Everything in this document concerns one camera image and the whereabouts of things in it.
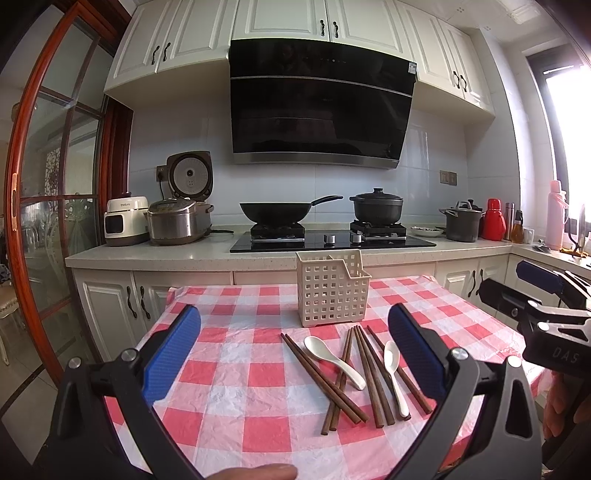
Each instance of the red thermos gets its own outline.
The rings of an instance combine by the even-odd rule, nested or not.
[[[482,238],[500,242],[505,235],[506,225],[501,211],[499,199],[488,199],[486,213],[484,214],[484,228]]]

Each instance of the gas stove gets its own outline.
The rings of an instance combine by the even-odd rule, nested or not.
[[[242,234],[230,252],[296,252],[434,246],[436,245],[432,242],[407,235],[406,228],[399,223],[372,226],[355,221],[351,223],[350,230],[306,230],[299,223],[275,229],[255,225],[249,232]]]

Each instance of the stainless steel bottle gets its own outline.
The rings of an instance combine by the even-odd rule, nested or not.
[[[505,225],[507,226],[503,239],[511,240],[511,231],[515,223],[515,203],[507,202],[505,204],[505,214],[503,216],[505,217]]]

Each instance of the bottle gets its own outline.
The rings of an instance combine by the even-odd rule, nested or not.
[[[523,212],[521,210],[515,212],[515,221],[513,222],[513,230],[511,230],[511,241],[514,244],[523,243]]]
[[[550,193],[548,194],[548,216],[546,219],[545,243],[552,250],[562,248],[562,236],[564,232],[564,210],[569,207],[566,203],[566,192],[562,190],[560,180],[550,181]]]

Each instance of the countertop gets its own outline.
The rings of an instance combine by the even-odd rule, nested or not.
[[[321,230],[325,225],[316,225]],[[213,233],[187,245],[156,246],[150,242],[130,247],[100,247],[66,258],[71,268],[134,271],[249,271],[295,270],[295,252],[230,253],[232,245],[246,231],[246,226],[234,227],[235,234]],[[529,245],[492,242],[478,239],[474,243],[460,243],[445,238],[427,238],[435,247],[384,248],[362,250],[363,266],[404,265],[445,260],[489,257],[513,253],[562,270],[591,278],[591,268],[583,262],[571,260],[569,255],[553,252],[542,254]]]

